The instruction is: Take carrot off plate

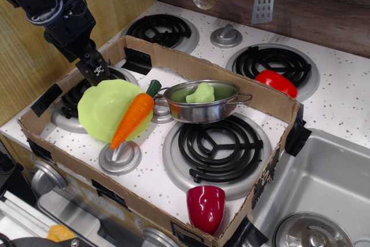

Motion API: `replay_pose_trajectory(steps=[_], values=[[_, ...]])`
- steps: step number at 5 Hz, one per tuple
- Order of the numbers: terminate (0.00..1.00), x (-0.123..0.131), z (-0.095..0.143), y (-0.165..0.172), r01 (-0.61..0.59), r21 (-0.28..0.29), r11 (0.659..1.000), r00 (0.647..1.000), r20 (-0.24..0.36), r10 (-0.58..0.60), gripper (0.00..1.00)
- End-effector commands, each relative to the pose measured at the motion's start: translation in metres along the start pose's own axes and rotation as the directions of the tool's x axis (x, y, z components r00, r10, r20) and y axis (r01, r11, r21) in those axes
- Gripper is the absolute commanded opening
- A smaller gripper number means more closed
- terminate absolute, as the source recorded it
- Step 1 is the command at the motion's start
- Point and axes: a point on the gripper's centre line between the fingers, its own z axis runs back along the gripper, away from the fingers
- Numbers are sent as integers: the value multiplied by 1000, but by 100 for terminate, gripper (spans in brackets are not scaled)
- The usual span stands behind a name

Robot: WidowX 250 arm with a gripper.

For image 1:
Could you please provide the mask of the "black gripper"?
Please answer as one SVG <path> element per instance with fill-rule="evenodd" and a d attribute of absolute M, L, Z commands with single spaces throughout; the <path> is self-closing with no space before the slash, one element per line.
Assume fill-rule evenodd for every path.
<path fill-rule="evenodd" d="M 90 38 L 96 24 L 95 18 L 86 5 L 71 6 L 44 31 L 45 40 L 52 44 L 68 62 L 76 63 L 76 68 L 89 81 L 97 86 L 107 80 L 110 71 L 107 62 L 96 50 Z"/>

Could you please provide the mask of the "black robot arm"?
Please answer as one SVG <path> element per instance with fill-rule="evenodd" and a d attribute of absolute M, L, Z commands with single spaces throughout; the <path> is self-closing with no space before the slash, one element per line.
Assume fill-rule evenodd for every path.
<path fill-rule="evenodd" d="M 7 0 L 27 20 L 44 27 L 44 38 L 96 86 L 110 76 L 108 63 L 90 38 L 96 25 L 86 0 Z"/>

